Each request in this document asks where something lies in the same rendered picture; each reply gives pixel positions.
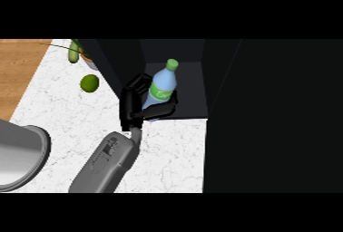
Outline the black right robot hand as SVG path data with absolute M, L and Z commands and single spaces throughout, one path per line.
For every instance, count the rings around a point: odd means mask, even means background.
M 121 130 L 141 128 L 143 121 L 155 120 L 169 116 L 175 111 L 178 103 L 177 93 L 171 93 L 166 102 L 152 104 L 146 109 L 141 108 L 141 96 L 150 87 L 152 77 L 147 74 L 137 74 L 121 89 L 119 97 L 119 120 Z

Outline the blue water bottle green cap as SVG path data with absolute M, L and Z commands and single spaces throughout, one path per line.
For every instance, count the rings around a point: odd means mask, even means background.
M 165 67 L 152 76 L 147 98 L 141 109 L 146 110 L 150 105 L 159 105 L 169 100 L 171 93 L 177 87 L 175 69 L 178 62 L 174 59 L 165 61 Z

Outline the dark grey cabinet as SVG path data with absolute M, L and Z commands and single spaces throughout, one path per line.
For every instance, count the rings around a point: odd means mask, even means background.
M 227 77 L 240 41 L 237 39 L 82 39 L 110 90 L 121 92 L 137 74 L 153 75 L 165 61 L 175 70 L 178 104 L 171 120 L 205 119 Z

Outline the green lime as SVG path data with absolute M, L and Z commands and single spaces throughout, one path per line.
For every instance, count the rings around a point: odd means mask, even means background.
M 79 88 L 85 92 L 94 92 L 98 87 L 98 78 L 92 74 L 87 74 L 79 80 Z

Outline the brown plant pot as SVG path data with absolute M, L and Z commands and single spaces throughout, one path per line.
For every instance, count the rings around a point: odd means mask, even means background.
M 92 63 L 92 60 L 81 53 L 79 54 L 79 57 L 82 58 L 84 62 L 87 63 L 88 67 L 97 71 L 97 68 L 95 68 L 95 65 Z

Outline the green potted plant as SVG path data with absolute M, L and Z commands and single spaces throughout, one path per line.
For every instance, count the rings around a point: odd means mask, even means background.
M 57 44 L 53 45 L 51 43 L 48 43 L 48 46 L 54 46 L 67 50 L 66 58 L 70 63 L 76 63 L 78 58 L 82 58 L 85 61 L 90 60 L 88 54 L 82 48 L 82 45 L 79 44 L 78 39 L 70 40 L 70 44 L 67 47 Z

